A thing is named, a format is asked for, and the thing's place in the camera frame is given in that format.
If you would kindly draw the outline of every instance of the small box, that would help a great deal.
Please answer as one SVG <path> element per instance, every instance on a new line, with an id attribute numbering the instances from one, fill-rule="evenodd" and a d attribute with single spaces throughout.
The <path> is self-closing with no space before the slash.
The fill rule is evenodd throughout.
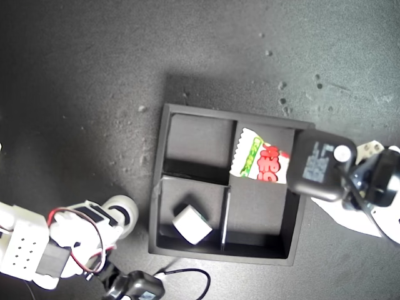
<path id="1" fill-rule="evenodd" d="M 186 206 L 172 220 L 172 223 L 179 233 L 193 245 L 197 245 L 199 241 L 204 239 L 213 230 L 200 212 L 195 210 L 191 205 Z"/>

